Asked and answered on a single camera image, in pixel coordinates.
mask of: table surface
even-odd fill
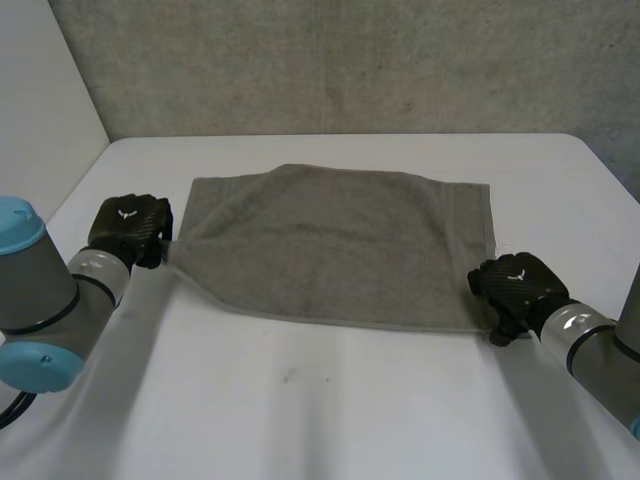
[[[62,256],[101,202],[283,163],[491,185],[496,238],[617,318],[640,205],[566,135],[121,140],[49,224]],[[13,393],[0,390],[8,403]],[[220,310],[138,269],[85,372],[0,434],[2,479],[635,479],[640,445],[546,355],[480,335],[293,324]]]

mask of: gray towel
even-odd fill
[[[477,332],[466,274],[494,249],[488,185],[283,165],[194,180],[168,264],[250,315]]]

